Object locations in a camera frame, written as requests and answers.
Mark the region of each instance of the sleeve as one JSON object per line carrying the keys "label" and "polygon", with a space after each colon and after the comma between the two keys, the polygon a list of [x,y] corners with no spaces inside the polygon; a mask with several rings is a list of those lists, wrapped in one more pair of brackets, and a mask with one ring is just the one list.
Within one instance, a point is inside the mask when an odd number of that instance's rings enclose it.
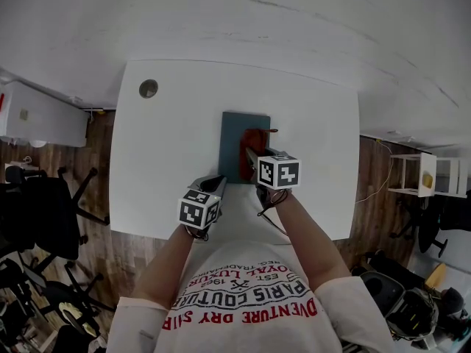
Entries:
{"label": "sleeve", "polygon": [[360,277],[333,279],[314,292],[340,340],[367,352],[394,352],[394,341],[375,301]]}
{"label": "sleeve", "polygon": [[145,299],[124,298],[111,324],[107,353],[153,353],[168,310]]}

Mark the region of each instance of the chair wheel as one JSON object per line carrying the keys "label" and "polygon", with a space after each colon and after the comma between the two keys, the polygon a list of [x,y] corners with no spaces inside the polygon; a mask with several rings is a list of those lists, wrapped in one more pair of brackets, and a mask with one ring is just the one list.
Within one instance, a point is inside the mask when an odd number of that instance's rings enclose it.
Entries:
{"label": "chair wheel", "polygon": [[79,238],[79,245],[86,244],[88,242],[88,235],[82,235],[82,237]]}

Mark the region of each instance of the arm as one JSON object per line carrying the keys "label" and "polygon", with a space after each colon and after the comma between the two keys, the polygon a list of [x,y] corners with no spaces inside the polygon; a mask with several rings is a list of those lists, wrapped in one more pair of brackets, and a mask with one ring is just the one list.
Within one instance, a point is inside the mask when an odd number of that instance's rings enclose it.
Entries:
{"label": "arm", "polygon": [[312,291],[331,279],[350,276],[339,250],[292,193],[276,208]]}
{"label": "arm", "polygon": [[131,297],[147,299],[170,310],[193,240],[185,227],[179,225],[144,270]]}

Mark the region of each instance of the wooden floor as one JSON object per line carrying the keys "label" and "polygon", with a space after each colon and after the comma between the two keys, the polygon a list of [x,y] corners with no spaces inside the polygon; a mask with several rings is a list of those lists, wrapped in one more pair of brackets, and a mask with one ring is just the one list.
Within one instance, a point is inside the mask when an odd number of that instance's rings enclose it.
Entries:
{"label": "wooden floor", "polygon": [[[82,197],[82,207],[101,217],[107,215],[109,213],[108,182],[113,121],[114,113],[96,115],[93,122],[89,124],[88,145],[85,148],[47,145],[34,149],[30,146],[12,147],[1,143],[1,181],[4,181],[4,163],[12,160],[21,161],[29,155],[33,164],[46,170],[49,176],[56,177],[57,169],[65,166],[68,169],[65,179],[73,193],[90,168],[95,167],[99,170],[99,175],[91,181]],[[394,154],[414,153],[413,150],[403,146],[387,145],[391,147]],[[369,138],[360,139],[357,200],[381,186],[388,175],[389,161],[389,152],[386,148]],[[400,164],[395,163],[389,185],[399,184],[400,171]],[[399,232],[407,222],[408,216],[400,206],[396,205],[399,194],[388,192],[387,187],[388,184],[378,195],[356,205],[350,239],[336,241],[349,267],[353,266],[364,252],[376,249],[384,249],[389,257],[407,265],[414,242],[404,239],[393,240],[389,238],[389,233]],[[73,272],[83,283],[90,281],[99,272],[104,274],[105,280],[96,286],[92,295],[106,304],[116,304],[119,296],[130,294],[136,277],[164,241],[111,232],[109,227],[93,224],[80,217],[79,225],[82,234],[86,234],[89,241],[80,247],[79,259]],[[47,256],[47,253],[35,248],[32,252],[23,253],[23,256],[25,259],[37,256],[41,260]],[[70,283],[63,268],[64,263],[65,260],[57,258],[44,272],[46,278]],[[41,297],[35,295],[35,299],[40,306],[47,305]],[[101,332],[105,337],[107,337],[112,318],[113,314],[108,311],[102,311],[97,317],[102,328]],[[52,316],[49,320],[50,324],[46,328],[58,328],[62,325],[62,321],[57,316]]]}

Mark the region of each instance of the white cable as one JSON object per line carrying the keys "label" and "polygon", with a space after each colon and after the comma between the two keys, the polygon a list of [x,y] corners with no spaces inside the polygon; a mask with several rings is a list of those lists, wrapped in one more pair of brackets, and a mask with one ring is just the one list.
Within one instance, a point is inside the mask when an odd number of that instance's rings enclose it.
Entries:
{"label": "white cable", "polygon": [[[386,149],[388,149],[388,150],[389,150],[389,153],[392,155],[392,151],[391,151],[391,149],[390,149],[388,146],[384,145],[384,144],[381,143],[379,140],[376,140],[376,142],[377,142],[378,144],[384,146]],[[387,176],[386,180],[384,181],[384,183],[383,183],[383,184],[381,185],[381,187],[379,188],[379,190],[377,190],[376,192],[372,193],[371,195],[367,196],[367,197],[364,198],[364,199],[358,200],[357,202],[355,202],[355,204],[358,204],[358,203],[361,203],[361,202],[365,202],[365,201],[368,200],[370,197],[376,195],[377,193],[379,193],[379,192],[383,189],[384,185],[388,182],[389,177],[391,176],[392,164],[393,164],[393,161],[392,161],[392,158],[391,158],[391,167],[389,168],[388,176]]]}

